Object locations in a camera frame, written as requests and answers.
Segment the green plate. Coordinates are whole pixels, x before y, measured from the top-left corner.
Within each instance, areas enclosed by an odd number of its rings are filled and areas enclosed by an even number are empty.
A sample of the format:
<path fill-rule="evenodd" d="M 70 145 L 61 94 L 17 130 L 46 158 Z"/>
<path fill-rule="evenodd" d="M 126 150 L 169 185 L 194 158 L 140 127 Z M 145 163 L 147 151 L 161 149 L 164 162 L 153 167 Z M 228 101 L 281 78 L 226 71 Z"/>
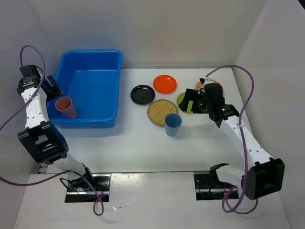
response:
<path fill-rule="evenodd" d="M 185 93 L 181 93 L 181 94 L 178 95 L 178 97 L 177 97 L 177 99 L 176 99 L 177 106 L 179 106 L 180 103 L 182 102 L 182 100 L 183 100 L 183 98 L 184 98 L 184 95 L 185 95 Z M 187 113 L 187 114 L 193 114 L 193 112 L 191 111 L 192 105 L 193 105 L 193 102 L 192 102 L 192 101 L 189 101 L 188 107 L 187 107 L 187 111 L 186 111 L 185 113 Z"/>

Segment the pink cup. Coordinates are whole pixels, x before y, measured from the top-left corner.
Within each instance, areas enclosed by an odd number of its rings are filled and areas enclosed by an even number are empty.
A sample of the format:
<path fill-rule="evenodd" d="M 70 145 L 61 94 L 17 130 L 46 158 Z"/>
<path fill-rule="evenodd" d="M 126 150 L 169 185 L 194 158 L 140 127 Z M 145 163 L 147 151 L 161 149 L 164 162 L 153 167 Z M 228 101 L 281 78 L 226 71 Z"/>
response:
<path fill-rule="evenodd" d="M 64 96 L 59 98 L 55 103 L 55 108 L 67 118 L 74 119 L 78 116 L 76 108 L 74 107 L 70 97 Z"/>

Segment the large tan woven tray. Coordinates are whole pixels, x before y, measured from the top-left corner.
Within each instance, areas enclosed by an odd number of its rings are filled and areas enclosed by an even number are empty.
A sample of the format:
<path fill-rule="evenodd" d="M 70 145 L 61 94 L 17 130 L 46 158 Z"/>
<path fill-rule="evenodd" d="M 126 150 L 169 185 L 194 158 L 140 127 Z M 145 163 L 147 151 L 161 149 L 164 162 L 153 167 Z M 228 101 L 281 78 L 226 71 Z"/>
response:
<path fill-rule="evenodd" d="M 213 79 L 207 78 L 205 81 L 198 81 L 195 86 L 196 94 L 198 95 L 216 95 L 216 96 L 224 96 L 224 88 L 222 85 Z"/>

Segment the blue cup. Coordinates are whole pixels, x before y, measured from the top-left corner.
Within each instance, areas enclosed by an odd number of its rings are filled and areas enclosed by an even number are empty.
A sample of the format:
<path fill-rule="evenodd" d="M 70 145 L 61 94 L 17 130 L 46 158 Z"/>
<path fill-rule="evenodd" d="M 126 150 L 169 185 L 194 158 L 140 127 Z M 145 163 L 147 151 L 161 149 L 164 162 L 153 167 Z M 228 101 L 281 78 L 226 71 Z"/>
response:
<path fill-rule="evenodd" d="M 168 114 L 165 117 L 165 132 L 168 136 L 175 136 L 182 124 L 182 118 L 175 113 Z"/>

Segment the orange plate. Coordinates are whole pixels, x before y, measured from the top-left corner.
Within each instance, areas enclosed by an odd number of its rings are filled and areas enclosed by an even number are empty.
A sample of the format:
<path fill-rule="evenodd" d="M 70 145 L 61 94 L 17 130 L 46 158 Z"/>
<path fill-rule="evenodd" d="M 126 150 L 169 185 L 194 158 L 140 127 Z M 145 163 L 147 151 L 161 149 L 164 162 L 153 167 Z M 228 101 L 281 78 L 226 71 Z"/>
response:
<path fill-rule="evenodd" d="M 153 86 L 161 94 L 171 94 L 177 88 L 177 81 L 170 75 L 159 75 L 154 79 Z"/>

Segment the small green-rimmed bamboo tray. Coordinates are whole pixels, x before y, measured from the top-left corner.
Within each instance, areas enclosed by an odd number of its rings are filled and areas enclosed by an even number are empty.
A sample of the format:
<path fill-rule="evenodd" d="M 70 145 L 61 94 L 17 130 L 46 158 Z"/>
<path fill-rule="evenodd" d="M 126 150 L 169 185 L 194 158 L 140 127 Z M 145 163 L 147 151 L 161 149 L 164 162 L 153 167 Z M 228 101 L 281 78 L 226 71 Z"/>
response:
<path fill-rule="evenodd" d="M 155 100 L 147 109 L 149 120 L 159 127 L 165 127 L 165 118 L 168 114 L 178 114 L 178 107 L 166 99 Z"/>

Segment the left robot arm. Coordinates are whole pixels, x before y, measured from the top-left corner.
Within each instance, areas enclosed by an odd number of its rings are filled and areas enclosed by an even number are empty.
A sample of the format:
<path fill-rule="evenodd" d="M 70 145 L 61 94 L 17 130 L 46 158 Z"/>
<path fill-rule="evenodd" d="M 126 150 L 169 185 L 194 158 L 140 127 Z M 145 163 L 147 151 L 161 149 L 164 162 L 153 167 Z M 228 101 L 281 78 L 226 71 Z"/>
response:
<path fill-rule="evenodd" d="M 48 118 L 47 103 L 61 97 L 63 91 L 51 75 L 43 80 L 42 69 L 36 65 L 22 66 L 20 71 L 17 92 L 25 102 L 27 120 L 19 141 L 35 162 L 67 171 L 73 188 L 91 190 L 95 185 L 91 171 L 69 154 L 65 138 Z"/>

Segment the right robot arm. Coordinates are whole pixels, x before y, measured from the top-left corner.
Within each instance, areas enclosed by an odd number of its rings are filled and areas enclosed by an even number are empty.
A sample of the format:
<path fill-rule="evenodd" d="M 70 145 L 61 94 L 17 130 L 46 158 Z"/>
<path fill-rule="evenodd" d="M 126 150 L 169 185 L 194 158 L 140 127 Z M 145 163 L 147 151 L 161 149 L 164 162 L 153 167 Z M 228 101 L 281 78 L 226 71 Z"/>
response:
<path fill-rule="evenodd" d="M 213 187 L 224 183 L 242 189 L 246 197 L 255 200 L 282 189 L 285 164 L 266 152 L 244 125 L 241 115 L 232 104 L 226 104 L 223 89 L 218 83 L 208 83 L 203 89 L 186 89 L 178 105 L 186 111 L 192 103 L 194 114 L 207 114 L 232 141 L 245 162 L 245 169 L 228 163 L 210 168 L 209 182 Z"/>

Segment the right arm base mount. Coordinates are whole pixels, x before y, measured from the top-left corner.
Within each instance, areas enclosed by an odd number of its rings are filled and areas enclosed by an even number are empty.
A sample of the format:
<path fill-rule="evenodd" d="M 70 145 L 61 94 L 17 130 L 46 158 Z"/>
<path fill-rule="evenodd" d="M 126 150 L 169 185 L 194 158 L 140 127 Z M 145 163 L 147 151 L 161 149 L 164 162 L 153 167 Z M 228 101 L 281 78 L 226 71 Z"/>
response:
<path fill-rule="evenodd" d="M 196 200 L 221 200 L 233 185 L 220 182 L 215 184 L 211 180 L 208 171 L 193 173 Z"/>

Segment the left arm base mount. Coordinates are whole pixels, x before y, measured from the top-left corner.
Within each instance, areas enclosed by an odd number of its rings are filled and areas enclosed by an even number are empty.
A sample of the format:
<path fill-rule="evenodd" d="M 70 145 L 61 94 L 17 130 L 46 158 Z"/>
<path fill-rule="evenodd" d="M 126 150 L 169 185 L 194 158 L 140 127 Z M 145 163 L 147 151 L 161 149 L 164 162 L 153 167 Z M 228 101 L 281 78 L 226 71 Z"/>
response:
<path fill-rule="evenodd" d="M 97 191 L 103 202 L 109 202 L 111 174 L 93 174 L 93 188 Z M 85 203 L 98 200 L 92 188 L 83 180 L 81 185 L 85 189 L 72 184 L 67 178 L 60 178 L 60 182 L 66 188 L 65 203 Z"/>

